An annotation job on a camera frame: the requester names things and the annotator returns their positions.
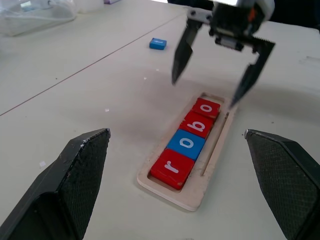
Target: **red tile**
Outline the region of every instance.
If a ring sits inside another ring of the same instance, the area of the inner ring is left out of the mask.
[[[214,125],[214,120],[202,116],[194,111],[190,111],[180,124],[179,129],[185,130],[191,134],[206,138]]]
[[[184,186],[195,162],[171,149],[165,149],[152,166],[150,173],[156,179],[180,190]]]
[[[203,116],[216,119],[219,115],[220,104],[198,98],[195,105],[192,107],[192,110]]]

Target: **black textured pad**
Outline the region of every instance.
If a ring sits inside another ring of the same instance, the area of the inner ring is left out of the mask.
[[[246,133],[261,191],[288,240],[320,239],[320,166],[296,142]]]
[[[108,129],[82,134],[32,183],[0,227],[0,240],[82,240],[98,196]]]

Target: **letter block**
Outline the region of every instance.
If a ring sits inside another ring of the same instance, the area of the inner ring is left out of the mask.
[[[166,149],[154,163],[150,173],[161,182],[180,190],[194,165],[195,162],[192,159],[171,149]]]
[[[214,120],[190,111],[180,124],[179,129],[206,139],[214,124]]]
[[[192,107],[192,110],[198,114],[215,120],[219,115],[220,104],[203,98],[198,98],[195,105]]]
[[[204,145],[204,138],[179,129],[166,147],[196,161]]]

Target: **wooden tray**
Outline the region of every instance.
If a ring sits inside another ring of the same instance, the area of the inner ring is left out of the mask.
[[[176,190],[151,176],[150,169],[157,161],[160,154],[164,151],[168,142],[178,130],[180,123],[184,120],[186,114],[192,109],[198,98],[204,98],[221,104],[220,114],[207,137],[204,147],[183,188],[181,190]],[[155,151],[153,151],[151,156],[143,164],[137,175],[138,183],[151,192],[184,209],[192,212],[196,211],[207,191],[209,181],[216,168],[216,163],[237,110],[237,107],[229,110],[229,105],[229,99],[209,93],[201,93],[194,96],[179,117],[174,121],[168,132],[164,135]]]

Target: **plastic bag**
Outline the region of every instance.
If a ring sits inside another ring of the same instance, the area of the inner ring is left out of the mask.
[[[15,36],[76,16],[74,0],[0,0],[0,33]]]

